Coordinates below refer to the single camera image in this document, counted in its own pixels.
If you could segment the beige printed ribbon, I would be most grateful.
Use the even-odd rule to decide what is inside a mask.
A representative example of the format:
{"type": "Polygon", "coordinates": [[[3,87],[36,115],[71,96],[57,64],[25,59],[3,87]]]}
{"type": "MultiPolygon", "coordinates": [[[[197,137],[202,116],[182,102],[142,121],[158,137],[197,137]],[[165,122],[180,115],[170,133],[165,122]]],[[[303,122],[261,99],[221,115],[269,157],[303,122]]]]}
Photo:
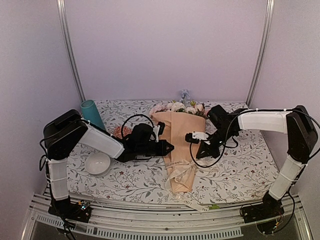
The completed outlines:
{"type": "Polygon", "coordinates": [[[192,202],[181,194],[192,190],[193,180],[189,181],[189,179],[191,179],[190,175],[192,173],[194,173],[195,176],[197,169],[195,164],[183,159],[174,162],[166,162],[165,168],[168,171],[168,177],[165,182],[165,189],[168,192],[168,195],[193,210],[201,213],[208,212],[208,207],[200,205],[198,201],[192,202]]]}

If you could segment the peach wrapping paper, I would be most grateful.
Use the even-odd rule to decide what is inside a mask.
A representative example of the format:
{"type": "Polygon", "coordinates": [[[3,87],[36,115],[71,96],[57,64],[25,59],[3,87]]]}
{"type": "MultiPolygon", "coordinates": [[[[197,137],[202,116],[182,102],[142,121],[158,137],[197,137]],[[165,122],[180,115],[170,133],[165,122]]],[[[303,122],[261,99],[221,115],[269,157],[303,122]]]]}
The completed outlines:
{"type": "MultiPolygon", "coordinates": [[[[204,132],[206,120],[203,117],[183,112],[158,112],[151,115],[151,118],[157,123],[165,124],[163,134],[159,138],[174,146],[174,150],[164,157],[165,163],[186,160],[195,164],[191,156],[196,155],[199,146],[186,142],[185,136],[192,132],[204,132]]],[[[189,181],[194,183],[193,176],[194,173],[190,175],[189,181]]]]}

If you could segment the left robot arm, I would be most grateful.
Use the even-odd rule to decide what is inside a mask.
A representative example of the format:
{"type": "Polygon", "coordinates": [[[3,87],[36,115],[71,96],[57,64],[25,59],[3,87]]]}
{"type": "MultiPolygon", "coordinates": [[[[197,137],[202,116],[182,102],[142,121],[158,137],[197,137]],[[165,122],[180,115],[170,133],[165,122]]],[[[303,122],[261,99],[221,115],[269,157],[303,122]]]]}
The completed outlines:
{"type": "Polygon", "coordinates": [[[71,109],[45,125],[39,145],[44,150],[46,171],[55,209],[63,216],[74,213],[68,186],[68,162],[78,147],[88,147],[97,153],[121,163],[165,157],[174,150],[166,139],[161,139],[165,123],[139,123],[130,133],[124,133],[126,124],[117,137],[81,117],[71,109]]]}

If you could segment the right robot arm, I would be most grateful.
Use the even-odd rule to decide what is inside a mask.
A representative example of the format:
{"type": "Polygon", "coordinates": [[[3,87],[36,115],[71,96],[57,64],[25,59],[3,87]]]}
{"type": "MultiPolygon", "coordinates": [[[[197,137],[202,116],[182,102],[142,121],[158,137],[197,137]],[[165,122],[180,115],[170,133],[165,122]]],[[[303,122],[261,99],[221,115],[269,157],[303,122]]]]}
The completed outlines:
{"type": "Polygon", "coordinates": [[[217,105],[207,113],[207,118],[216,128],[214,133],[190,133],[191,142],[200,144],[197,154],[192,157],[199,167],[202,166],[199,160],[204,157],[213,157],[218,162],[227,141],[241,131],[262,132],[281,168],[258,208],[262,218],[269,218],[278,210],[284,195],[299,180],[308,162],[320,152],[320,124],[303,105],[282,109],[239,108],[233,112],[217,105]]]}

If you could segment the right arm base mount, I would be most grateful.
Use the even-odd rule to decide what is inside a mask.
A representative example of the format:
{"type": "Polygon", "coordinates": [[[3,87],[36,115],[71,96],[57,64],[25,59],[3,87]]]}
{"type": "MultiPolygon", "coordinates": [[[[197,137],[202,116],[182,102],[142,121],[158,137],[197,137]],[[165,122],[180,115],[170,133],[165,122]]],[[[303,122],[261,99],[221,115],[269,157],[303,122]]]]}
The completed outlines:
{"type": "Polygon", "coordinates": [[[243,206],[239,210],[245,223],[275,218],[285,213],[280,200],[267,200],[256,205],[243,206]]]}

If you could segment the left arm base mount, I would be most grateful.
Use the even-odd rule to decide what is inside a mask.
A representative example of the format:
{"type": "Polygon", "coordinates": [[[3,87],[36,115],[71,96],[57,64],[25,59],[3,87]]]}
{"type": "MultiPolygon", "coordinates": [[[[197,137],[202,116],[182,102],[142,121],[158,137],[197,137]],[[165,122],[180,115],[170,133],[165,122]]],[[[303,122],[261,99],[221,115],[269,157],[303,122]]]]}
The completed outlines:
{"type": "Polygon", "coordinates": [[[63,200],[55,200],[53,198],[48,213],[58,216],[63,220],[88,223],[91,217],[92,208],[90,207],[90,203],[85,200],[72,203],[70,197],[63,200]]]}

